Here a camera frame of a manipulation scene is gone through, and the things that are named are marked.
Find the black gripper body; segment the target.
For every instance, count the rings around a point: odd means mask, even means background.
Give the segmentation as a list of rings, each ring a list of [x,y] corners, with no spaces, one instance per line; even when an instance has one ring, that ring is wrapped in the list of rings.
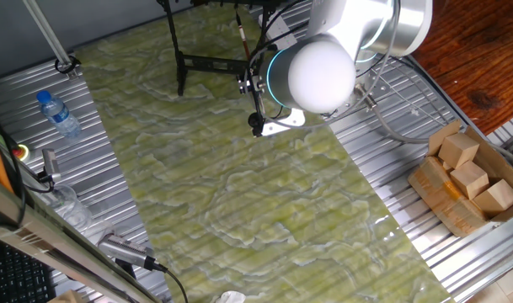
[[[253,101],[256,101],[268,91],[267,73],[269,65],[269,62],[254,62],[249,68],[249,96]]]

